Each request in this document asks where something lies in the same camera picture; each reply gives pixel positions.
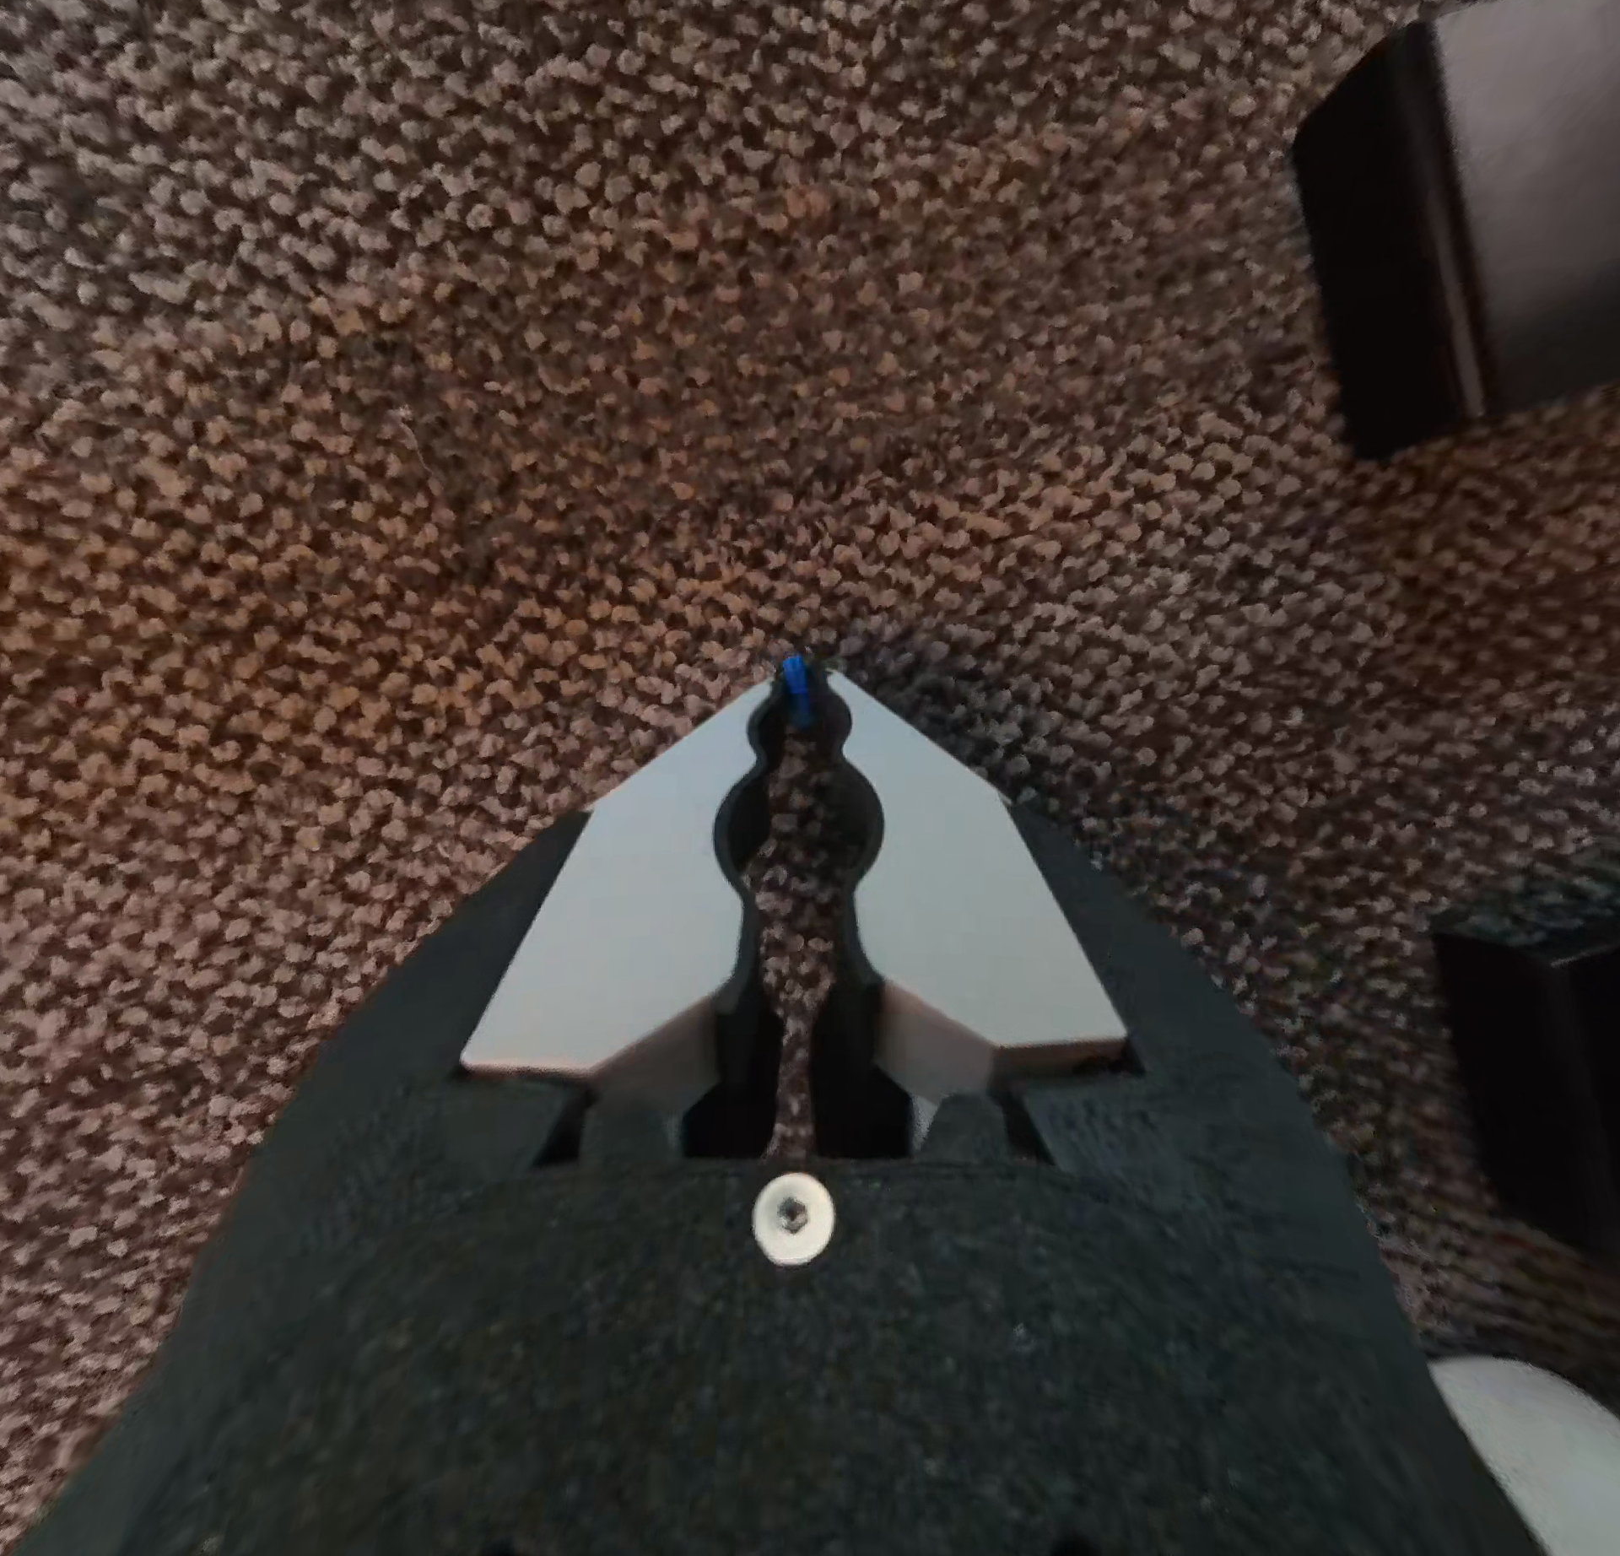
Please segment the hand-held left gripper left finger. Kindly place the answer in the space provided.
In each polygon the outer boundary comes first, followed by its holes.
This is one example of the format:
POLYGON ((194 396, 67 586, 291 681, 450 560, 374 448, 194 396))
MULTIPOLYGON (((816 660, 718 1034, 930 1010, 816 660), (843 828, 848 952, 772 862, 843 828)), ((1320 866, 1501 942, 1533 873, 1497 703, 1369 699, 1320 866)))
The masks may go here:
POLYGON ((769 680, 600 797, 459 1052, 478 1077, 655 1110, 691 1157, 756 1159, 783 1021, 747 868, 792 694, 769 680))

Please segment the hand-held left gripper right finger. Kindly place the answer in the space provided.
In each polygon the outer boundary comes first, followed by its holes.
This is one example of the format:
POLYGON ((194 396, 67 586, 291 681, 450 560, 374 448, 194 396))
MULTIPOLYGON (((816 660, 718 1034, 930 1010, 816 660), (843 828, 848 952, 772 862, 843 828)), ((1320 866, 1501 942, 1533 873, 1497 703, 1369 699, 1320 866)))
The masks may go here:
POLYGON ((1128 1057, 1011 802, 848 676, 817 674, 855 833, 810 1097, 825 1159, 902 1159, 951 1097, 1128 1057))

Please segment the dark furniture leg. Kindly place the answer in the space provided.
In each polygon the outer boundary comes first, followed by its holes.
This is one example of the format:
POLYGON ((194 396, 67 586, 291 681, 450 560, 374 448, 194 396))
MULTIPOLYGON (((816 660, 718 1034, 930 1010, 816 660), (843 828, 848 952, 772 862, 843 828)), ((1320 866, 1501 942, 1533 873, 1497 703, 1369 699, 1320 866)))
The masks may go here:
POLYGON ((1617 1267, 1617 893, 1497 895, 1436 918, 1430 942, 1501 1205, 1617 1267))
POLYGON ((1412 22, 1289 156, 1358 457, 1617 383, 1618 0, 1412 22))

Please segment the white rounded object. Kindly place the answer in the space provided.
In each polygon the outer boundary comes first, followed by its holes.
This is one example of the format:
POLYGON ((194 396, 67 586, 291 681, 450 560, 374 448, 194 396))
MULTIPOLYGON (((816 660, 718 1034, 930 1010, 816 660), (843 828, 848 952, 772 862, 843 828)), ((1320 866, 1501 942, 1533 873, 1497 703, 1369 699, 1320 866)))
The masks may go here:
POLYGON ((1429 1372, 1544 1552, 1618 1552, 1618 1421, 1609 1408, 1519 1361, 1448 1357, 1429 1372))

